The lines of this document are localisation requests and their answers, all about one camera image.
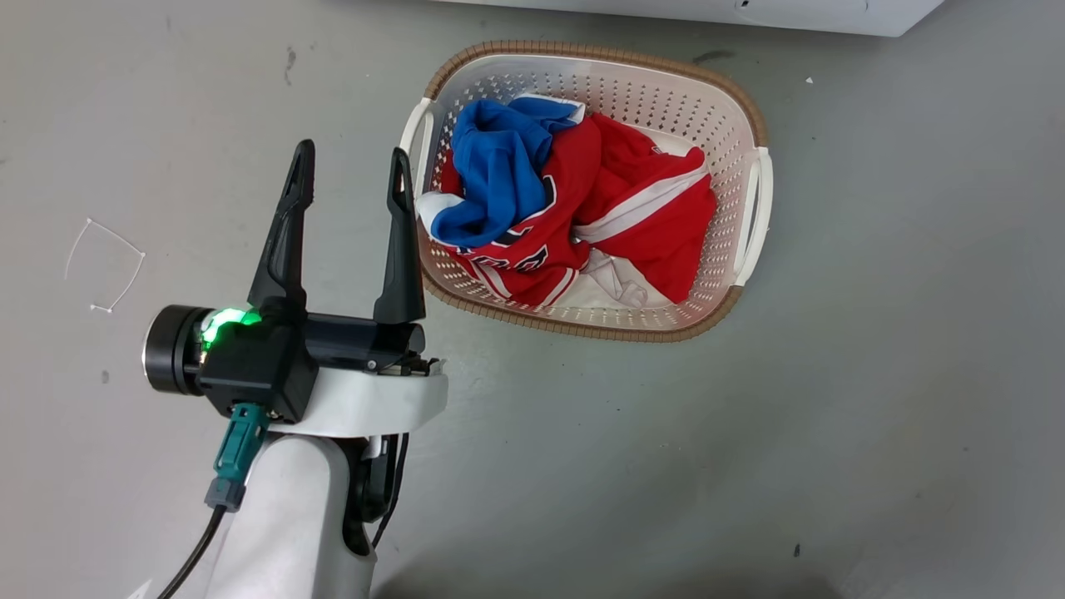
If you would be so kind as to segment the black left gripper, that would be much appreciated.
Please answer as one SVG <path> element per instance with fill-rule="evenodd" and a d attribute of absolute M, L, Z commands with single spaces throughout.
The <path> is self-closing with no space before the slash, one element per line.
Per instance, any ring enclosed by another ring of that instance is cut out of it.
<path fill-rule="evenodd" d="M 255 270 L 247 302 L 305 309 L 305 212 L 315 200 L 315 144 L 297 144 L 271 218 L 271 231 Z M 304 421 L 271 418 L 271 428 L 324 438 L 368 438 L 409 433 L 442 412 L 448 378 L 437 359 L 425 359 L 426 317 L 414 183 L 409 156 L 394 148 L 389 160 L 389 243 L 383 292 L 373 321 L 333 314 L 288 314 L 273 306 L 266 317 L 253 310 L 212 309 L 170 304 L 152 321 L 143 344 L 146 379 L 159 392 L 204 396 L 196 382 L 206 353 L 224 323 L 273 322 L 304 329 L 305 344 L 320 365 Z M 223 414 L 229 418 L 244 404 Z"/>

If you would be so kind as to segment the white washing machine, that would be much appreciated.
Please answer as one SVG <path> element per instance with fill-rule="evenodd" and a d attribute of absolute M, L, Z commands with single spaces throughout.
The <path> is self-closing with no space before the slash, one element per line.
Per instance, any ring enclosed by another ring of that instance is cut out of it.
<path fill-rule="evenodd" d="M 714 22 L 901 37 L 944 0 L 433 0 L 523 10 L 589 12 L 679 22 Z"/>

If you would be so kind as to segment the blue garment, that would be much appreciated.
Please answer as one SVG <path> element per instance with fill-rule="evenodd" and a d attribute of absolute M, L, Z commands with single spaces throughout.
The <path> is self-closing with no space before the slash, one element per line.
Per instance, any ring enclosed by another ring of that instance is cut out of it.
<path fill-rule="evenodd" d="M 460 111 L 450 136 L 457 192 L 419 198 L 419 216 L 438 243 L 474 250 L 509 245 L 522 220 L 548 208 L 541 171 L 555 134 L 581 124 L 586 106 L 522 94 L 506 106 L 476 100 Z"/>

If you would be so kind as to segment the white garment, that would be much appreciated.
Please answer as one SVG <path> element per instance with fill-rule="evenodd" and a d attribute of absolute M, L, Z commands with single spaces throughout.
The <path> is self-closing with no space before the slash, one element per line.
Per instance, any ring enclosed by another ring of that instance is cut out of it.
<path fill-rule="evenodd" d="M 673 305 L 623 258 L 590 250 L 589 261 L 574 284 L 556 300 L 566 308 L 663 309 Z"/>

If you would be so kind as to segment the red jersey with white stripes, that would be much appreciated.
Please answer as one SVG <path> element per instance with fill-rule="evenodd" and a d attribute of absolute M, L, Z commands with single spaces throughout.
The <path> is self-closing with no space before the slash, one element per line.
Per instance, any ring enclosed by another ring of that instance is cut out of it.
<path fill-rule="evenodd" d="M 429 193 L 459 191 L 449 161 Z M 564 308 L 556 300 L 596 249 L 630 261 L 673 304 L 687 300 L 716 211 L 700 149 L 669 153 L 635 126 L 591 114 L 554 136 L 541 179 L 548 208 L 517 224 L 512 244 L 439 243 L 472 280 L 499 300 Z"/>

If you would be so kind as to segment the white perforated laundry basket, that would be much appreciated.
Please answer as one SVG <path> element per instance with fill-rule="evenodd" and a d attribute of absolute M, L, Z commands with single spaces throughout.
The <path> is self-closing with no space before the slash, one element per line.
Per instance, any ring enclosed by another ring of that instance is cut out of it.
<path fill-rule="evenodd" d="M 775 169 L 760 109 L 733 80 L 663 56 L 559 41 L 494 39 L 450 56 L 404 126 L 400 147 L 417 192 L 440 187 L 460 111 L 521 92 L 576 100 L 659 141 L 702 151 L 718 209 L 688 300 L 661 309 L 535 308 L 491 295 L 428 234 L 419 234 L 424 289 L 456 309 L 526 329 L 630 344 L 676 344 L 703 334 L 741 300 L 760 260 L 775 198 Z"/>

